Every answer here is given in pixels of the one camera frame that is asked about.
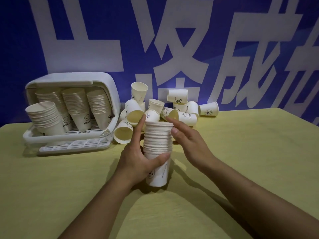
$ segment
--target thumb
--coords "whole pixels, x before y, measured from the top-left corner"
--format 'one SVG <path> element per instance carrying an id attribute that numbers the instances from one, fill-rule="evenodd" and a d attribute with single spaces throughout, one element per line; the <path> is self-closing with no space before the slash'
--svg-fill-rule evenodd
<path id="1" fill-rule="evenodd" d="M 163 153 L 158 155 L 156 158 L 149 160 L 150 170 L 154 170 L 163 164 L 170 158 L 171 153 Z"/>
<path id="2" fill-rule="evenodd" d="M 175 138 L 175 140 L 184 148 L 185 146 L 187 146 L 187 144 L 189 143 L 188 138 L 185 136 L 184 133 L 182 133 L 180 130 L 178 130 L 177 128 L 173 127 L 171 129 L 171 134 L 173 136 L 173 138 Z"/>

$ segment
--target blue banner with white characters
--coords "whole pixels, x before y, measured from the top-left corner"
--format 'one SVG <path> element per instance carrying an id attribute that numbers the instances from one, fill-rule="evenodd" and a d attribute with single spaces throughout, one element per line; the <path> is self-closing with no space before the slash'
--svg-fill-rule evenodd
<path id="1" fill-rule="evenodd" d="M 0 124 L 29 121 L 24 89 L 48 73 L 109 73 L 166 101 L 279 107 L 319 124 L 318 0 L 0 0 Z"/>

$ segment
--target person's right hand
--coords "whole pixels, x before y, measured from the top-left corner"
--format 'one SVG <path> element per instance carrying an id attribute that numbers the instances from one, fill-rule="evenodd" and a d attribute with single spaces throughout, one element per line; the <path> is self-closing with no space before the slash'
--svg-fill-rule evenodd
<path id="1" fill-rule="evenodd" d="M 195 129 L 190 128 L 185 123 L 165 117 L 168 122 L 174 124 L 171 130 L 172 136 L 183 147 L 188 161 L 203 171 L 216 157 L 207 147 L 204 139 Z"/>

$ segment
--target table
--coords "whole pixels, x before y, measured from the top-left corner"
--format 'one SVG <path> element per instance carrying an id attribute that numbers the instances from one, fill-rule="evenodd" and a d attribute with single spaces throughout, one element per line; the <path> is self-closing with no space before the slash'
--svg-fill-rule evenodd
<path id="1" fill-rule="evenodd" d="M 37 157 L 23 144 L 29 126 L 0 128 L 0 238 L 57 238 L 114 172 L 124 148 Z M 218 158 L 319 219 L 318 127 L 272 108 L 200 117 L 196 129 Z M 172 158 L 165 190 L 135 189 L 110 238 L 251 238 L 179 145 Z"/>

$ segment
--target forearm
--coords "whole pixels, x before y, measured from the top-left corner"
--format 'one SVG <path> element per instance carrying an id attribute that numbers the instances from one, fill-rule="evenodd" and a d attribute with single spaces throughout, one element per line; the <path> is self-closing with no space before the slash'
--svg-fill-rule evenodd
<path id="1" fill-rule="evenodd" d="M 213 157 L 201 171 L 266 238 L 318 238 L 319 221 Z"/>
<path id="2" fill-rule="evenodd" d="M 130 186 L 112 177 L 61 234 L 60 239 L 108 238 Z"/>

